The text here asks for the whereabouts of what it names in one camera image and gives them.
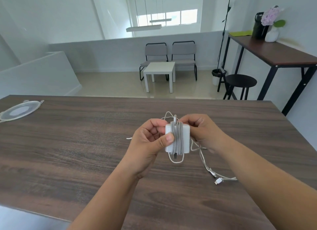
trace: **hanging linear light fixture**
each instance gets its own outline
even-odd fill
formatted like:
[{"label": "hanging linear light fixture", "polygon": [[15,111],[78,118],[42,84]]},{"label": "hanging linear light fixture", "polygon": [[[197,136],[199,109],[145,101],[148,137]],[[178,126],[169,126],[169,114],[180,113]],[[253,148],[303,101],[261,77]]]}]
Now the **hanging linear light fixture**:
[{"label": "hanging linear light fixture", "polygon": [[[156,1],[156,14],[157,18],[159,18],[158,14],[158,2]],[[163,0],[162,0],[162,11],[163,11],[163,18],[164,18],[164,6],[163,6]],[[155,19],[155,20],[150,20],[150,23],[156,23],[156,22],[167,22],[167,21],[172,21],[172,19]]]},{"label": "hanging linear light fixture", "polygon": [[[140,24],[139,24],[138,9],[137,9],[137,2],[136,2],[136,0],[134,0],[134,2],[135,2],[135,9],[136,9],[136,12],[137,12],[138,25],[140,25]],[[162,28],[162,25],[149,25],[149,20],[148,20],[148,18],[147,18],[147,9],[146,9],[146,2],[145,2],[145,0],[144,0],[144,3],[145,3],[145,13],[146,13],[147,25],[146,25],[146,26],[138,26],[138,27],[129,27],[129,28],[126,28],[126,31],[127,31],[127,32],[144,31],[144,30],[155,30],[155,29],[161,29],[161,28]]]}]

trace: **gray chair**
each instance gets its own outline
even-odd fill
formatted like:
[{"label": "gray chair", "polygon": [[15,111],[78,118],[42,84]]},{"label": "gray chair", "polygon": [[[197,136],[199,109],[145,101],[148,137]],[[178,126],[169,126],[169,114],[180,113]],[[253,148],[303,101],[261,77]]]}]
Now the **gray chair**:
[{"label": "gray chair", "polygon": [[[167,60],[165,60],[165,59],[148,60],[147,59],[148,56],[166,56]],[[148,67],[151,62],[166,62],[166,61],[168,62],[166,43],[146,44],[146,46],[145,46],[145,58],[146,58],[146,61],[143,62],[139,68],[140,80],[144,79],[144,76],[143,76],[143,78],[141,78],[141,71],[145,67]]]},{"label": "gray chair", "polygon": [[[173,55],[194,55],[194,59],[173,60]],[[195,41],[191,40],[174,42],[172,45],[172,62],[175,62],[176,66],[194,66],[195,78],[197,80]]]}]

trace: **green cloth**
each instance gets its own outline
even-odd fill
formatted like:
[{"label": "green cloth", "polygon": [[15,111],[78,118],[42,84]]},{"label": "green cloth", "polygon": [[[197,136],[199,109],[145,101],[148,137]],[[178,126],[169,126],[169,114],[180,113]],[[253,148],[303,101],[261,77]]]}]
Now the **green cloth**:
[{"label": "green cloth", "polygon": [[232,35],[232,36],[251,36],[252,35],[252,30],[230,32],[229,34]]}]

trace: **hand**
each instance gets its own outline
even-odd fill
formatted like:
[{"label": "hand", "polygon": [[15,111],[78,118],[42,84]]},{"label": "hand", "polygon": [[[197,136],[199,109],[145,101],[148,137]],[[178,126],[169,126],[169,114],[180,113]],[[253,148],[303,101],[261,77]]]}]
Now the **hand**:
[{"label": "hand", "polygon": [[150,119],[133,134],[120,164],[127,167],[138,179],[145,177],[149,172],[160,149],[173,143],[173,134],[165,135],[166,125],[165,120]]},{"label": "hand", "polygon": [[209,116],[204,114],[191,114],[183,116],[180,122],[190,125],[191,137],[195,138],[202,146],[209,150],[221,149],[227,136]]}]

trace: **black thermos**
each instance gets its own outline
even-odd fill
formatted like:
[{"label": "black thermos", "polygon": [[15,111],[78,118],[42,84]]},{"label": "black thermos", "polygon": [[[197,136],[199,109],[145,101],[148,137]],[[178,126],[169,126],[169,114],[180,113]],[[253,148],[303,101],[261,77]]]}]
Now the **black thermos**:
[{"label": "black thermos", "polygon": [[261,19],[262,19],[263,14],[264,14],[264,12],[259,12],[256,14],[255,23],[254,23],[254,27],[253,27],[253,33],[252,33],[253,38],[265,39],[269,25],[267,25],[267,26],[262,25]]}]

